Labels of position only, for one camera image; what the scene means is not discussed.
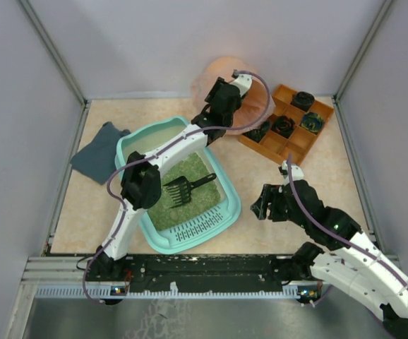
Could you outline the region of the black slotted litter scoop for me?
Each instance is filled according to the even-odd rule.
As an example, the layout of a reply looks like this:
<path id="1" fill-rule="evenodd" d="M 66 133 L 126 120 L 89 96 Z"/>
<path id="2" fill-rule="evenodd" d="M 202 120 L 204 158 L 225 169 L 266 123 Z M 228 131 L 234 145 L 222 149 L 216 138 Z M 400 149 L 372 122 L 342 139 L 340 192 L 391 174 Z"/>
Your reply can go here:
<path id="1" fill-rule="evenodd" d="M 179 208 L 191 202 L 192 190 L 210 183 L 216 178 L 215 173 L 210 173 L 194 182 L 190 182 L 185 176 L 180 176 L 164 184 L 163 187 L 173 201 L 172 208 Z"/>

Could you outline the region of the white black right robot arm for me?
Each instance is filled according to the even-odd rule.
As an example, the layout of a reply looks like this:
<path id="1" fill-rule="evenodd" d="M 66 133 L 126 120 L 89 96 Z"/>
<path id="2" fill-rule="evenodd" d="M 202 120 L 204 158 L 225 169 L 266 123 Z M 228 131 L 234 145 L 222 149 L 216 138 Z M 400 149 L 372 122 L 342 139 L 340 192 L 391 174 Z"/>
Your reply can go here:
<path id="1" fill-rule="evenodd" d="M 339 208 L 325 206 L 300 166 L 285 160 L 282 184 L 264 184 L 250 207 L 259 220 L 290 221 L 311 238 L 280 268 L 330 283 L 366 307 L 394 338 L 408 338 L 408 276 L 361 226 Z"/>

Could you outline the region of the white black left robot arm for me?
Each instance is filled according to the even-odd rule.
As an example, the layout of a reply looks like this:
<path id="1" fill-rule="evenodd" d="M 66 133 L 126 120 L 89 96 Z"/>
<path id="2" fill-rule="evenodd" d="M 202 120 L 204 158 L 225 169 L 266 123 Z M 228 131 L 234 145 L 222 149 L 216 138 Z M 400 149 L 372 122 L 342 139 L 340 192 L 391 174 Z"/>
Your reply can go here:
<path id="1" fill-rule="evenodd" d="M 251 89 L 253 75 L 249 71 L 235 71 L 232 78 L 231 82 L 223 78 L 215 81 L 204 108 L 182 132 L 146 154 L 133 152 L 127 163 L 113 173 L 114 177 L 123 175 L 121 193 L 108 193 L 120 203 L 119 211 L 106 239 L 88 261 L 85 278 L 91 273 L 100 278 L 117 276 L 140 219 L 160 199 L 162 177 L 191 153 L 234 130 L 234 113 Z"/>

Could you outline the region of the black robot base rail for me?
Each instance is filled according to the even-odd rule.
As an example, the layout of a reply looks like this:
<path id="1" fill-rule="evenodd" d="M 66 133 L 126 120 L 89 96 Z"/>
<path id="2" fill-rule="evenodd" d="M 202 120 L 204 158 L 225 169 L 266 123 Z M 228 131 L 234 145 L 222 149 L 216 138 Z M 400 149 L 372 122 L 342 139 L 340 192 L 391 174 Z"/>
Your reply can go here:
<path id="1" fill-rule="evenodd" d="M 321 299 L 323 284 L 311 276 L 303 256 L 274 254 L 132 254 L 117 261 L 104 254 L 89 260 L 84 280 L 120 282 L 116 296 L 177 293 L 210 297 L 247 297 L 291 292 L 303 304 Z"/>

